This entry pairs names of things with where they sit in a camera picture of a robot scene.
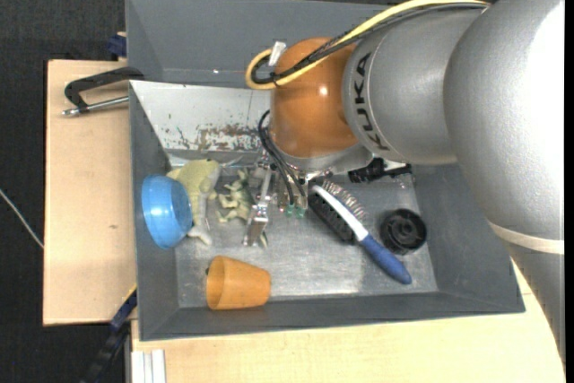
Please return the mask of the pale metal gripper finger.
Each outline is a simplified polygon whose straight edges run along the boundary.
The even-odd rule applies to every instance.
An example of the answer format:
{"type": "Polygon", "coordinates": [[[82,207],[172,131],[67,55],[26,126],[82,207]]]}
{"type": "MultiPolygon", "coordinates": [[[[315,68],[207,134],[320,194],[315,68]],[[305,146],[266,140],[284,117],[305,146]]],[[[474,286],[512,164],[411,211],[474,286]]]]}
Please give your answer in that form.
{"type": "Polygon", "coordinates": [[[245,246],[253,246],[257,243],[262,232],[262,214],[254,211],[248,218],[247,230],[243,239],[245,246]]]}
{"type": "Polygon", "coordinates": [[[253,244],[262,248],[268,247],[268,238],[265,229],[269,223],[267,207],[259,206],[253,220],[253,244]]]}

